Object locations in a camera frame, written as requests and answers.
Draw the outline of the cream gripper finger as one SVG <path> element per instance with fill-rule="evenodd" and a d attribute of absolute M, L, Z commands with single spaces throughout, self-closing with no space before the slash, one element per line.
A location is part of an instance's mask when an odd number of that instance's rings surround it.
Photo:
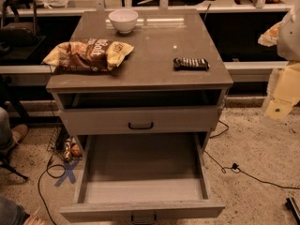
<path fill-rule="evenodd" d="M 283 119 L 299 101 L 300 63 L 290 61 L 283 69 L 275 68 L 272 71 L 263 111 L 271 119 Z"/>
<path fill-rule="evenodd" d="M 272 27 L 270 27 L 267 31 L 265 31 L 258 39 L 258 43 L 271 47 L 278 43 L 278 30 L 281 25 L 281 22 L 277 22 Z"/>

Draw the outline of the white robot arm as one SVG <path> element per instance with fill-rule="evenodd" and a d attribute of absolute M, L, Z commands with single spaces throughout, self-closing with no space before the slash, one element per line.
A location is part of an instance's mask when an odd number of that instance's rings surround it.
<path fill-rule="evenodd" d="M 258 43 L 266 47 L 276 45 L 277 54 L 288 61 L 285 68 L 271 73 L 268 96 L 262 105 L 267 117 L 281 120 L 300 101 L 300 4 L 264 32 Z"/>

